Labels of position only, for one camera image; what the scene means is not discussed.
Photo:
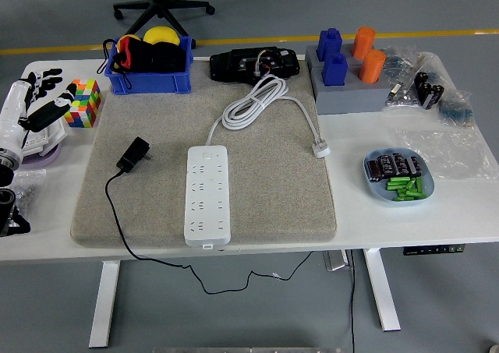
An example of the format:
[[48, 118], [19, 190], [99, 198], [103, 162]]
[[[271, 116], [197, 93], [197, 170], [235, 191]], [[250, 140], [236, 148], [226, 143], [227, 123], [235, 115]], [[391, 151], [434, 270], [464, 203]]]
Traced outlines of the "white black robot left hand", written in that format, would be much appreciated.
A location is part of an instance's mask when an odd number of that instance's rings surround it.
[[70, 83], [54, 100], [28, 113], [32, 103], [62, 82], [61, 74], [61, 69], [35, 71], [11, 85], [1, 109], [1, 160], [10, 168], [18, 168], [22, 163], [27, 134], [40, 132], [63, 117], [75, 100], [77, 85]]

